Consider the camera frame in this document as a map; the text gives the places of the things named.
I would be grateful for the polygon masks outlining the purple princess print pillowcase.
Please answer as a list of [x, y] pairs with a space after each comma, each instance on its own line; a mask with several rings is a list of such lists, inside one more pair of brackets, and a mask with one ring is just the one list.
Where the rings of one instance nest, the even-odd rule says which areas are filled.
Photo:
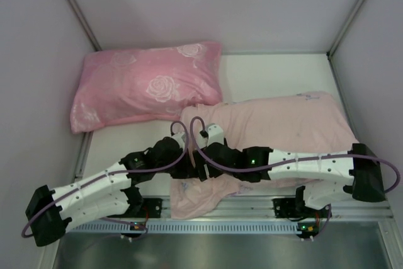
[[[229, 147], [240, 151], [258, 146], [290, 152], [341, 152], [351, 149], [357, 141], [338, 103], [325, 92], [189, 106], [180, 118], [188, 130], [195, 116], [207, 124], [219, 125]], [[249, 183], [229, 175], [206, 181], [172, 180], [171, 217], [193, 219], [211, 212], [223, 198], [231, 195], [307, 182], [306, 179], [286, 178]]]

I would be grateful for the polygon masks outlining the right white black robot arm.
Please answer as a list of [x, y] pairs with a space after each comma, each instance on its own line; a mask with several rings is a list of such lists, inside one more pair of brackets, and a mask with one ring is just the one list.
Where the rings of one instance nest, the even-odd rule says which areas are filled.
[[197, 168], [207, 169], [211, 178], [226, 173], [240, 181], [308, 179], [295, 190], [295, 207], [321, 210], [349, 199], [379, 203], [386, 199], [380, 159], [364, 144], [328, 154], [286, 152], [269, 147], [239, 151], [213, 142], [195, 150]]

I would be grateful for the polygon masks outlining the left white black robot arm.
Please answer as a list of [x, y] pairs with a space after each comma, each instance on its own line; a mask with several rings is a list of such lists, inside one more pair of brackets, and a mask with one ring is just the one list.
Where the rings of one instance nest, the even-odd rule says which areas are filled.
[[57, 188], [37, 188], [25, 210], [28, 223], [22, 237], [44, 247], [87, 222], [139, 211], [143, 198], [137, 186], [159, 173], [184, 176], [188, 144], [188, 135], [181, 132], [144, 151], [131, 152], [89, 178]]

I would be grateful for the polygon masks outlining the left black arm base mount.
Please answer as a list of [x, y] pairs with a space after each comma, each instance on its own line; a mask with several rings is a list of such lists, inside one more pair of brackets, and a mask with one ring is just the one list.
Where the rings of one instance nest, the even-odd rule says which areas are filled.
[[137, 217], [148, 219], [160, 219], [162, 212], [161, 198], [145, 198], [140, 210], [137, 212]]

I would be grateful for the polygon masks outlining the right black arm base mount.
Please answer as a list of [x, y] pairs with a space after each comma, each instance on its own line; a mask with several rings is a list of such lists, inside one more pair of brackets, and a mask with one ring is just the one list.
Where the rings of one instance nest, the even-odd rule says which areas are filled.
[[299, 222], [309, 217], [306, 210], [297, 208], [296, 198], [275, 198], [273, 199], [273, 209], [277, 219]]

